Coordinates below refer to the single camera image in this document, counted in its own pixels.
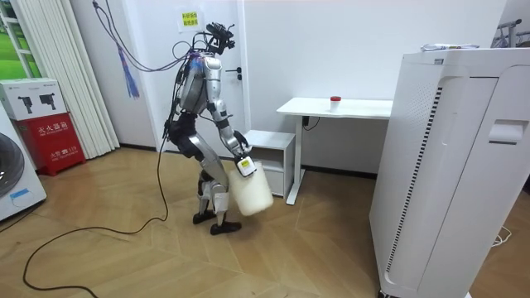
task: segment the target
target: red and white box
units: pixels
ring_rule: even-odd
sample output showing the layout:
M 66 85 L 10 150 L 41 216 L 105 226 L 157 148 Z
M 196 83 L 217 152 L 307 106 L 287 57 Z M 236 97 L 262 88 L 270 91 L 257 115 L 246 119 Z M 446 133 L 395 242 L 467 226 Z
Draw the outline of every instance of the red and white box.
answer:
M 83 149 L 68 113 L 14 121 L 39 174 L 85 163 Z

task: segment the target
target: white machine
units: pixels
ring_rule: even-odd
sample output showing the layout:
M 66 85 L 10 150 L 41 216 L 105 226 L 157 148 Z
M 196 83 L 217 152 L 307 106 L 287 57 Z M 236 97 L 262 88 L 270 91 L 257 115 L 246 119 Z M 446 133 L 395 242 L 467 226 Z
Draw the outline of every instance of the white machine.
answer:
M 22 142 L 0 105 L 0 220 L 45 198 Z
M 463 298 L 530 173 L 530 50 L 403 56 L 370 211 L 380 297 Z

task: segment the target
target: sign on wall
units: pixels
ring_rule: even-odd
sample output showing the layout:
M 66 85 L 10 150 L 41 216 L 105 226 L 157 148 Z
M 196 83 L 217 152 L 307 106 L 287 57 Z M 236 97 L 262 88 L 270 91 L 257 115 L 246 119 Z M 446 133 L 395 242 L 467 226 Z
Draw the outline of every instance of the sign on wall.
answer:
M 202 11 L 198 6 L 177 8 L 179 32 L 203 31 Z

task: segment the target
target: white drawer unit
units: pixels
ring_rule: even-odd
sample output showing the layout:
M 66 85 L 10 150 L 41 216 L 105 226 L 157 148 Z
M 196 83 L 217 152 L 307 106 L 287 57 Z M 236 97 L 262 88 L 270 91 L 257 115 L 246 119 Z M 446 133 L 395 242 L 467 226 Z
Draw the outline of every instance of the white drawer unit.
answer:
M 262 162 L 272 194 L 286 198 L 294 180 L 295 134 L 251 130 L 245 137 L 253 146 L 252 159 Z

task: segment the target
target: robot leg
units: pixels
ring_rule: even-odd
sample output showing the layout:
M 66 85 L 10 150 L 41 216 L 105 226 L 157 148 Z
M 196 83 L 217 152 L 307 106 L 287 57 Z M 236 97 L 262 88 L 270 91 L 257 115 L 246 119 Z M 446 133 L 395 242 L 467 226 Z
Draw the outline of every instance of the robot leg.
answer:
M 200 224 L 205 220 L 212 219 L 215 217 L 213 210 L 208 210 L 208 205 L 211 200 L 211 185 L 213 181 L 208 173 L 202 171 L 199 176 L 199 182 L 197 183 L 197 199 L 199 199 L 199 212 L 193 215 L 193 224 Z
M 209 182 L 210 198 L 213 202 L 215 215 L 217 216 L 217 223 L 212 226 L 210 233 L 217 235 L 240 230 L 240 223 L 226 221 L 226 211 L 229 207 L 229 178 L 224 171 L 219 156 L 217 156 L 215 151 L 199 134 L 191 136 L 190 142 L 200 151 L 199 156 L 195 156 L 195 158 L 199 161 L 203 171 L 213 178 Z

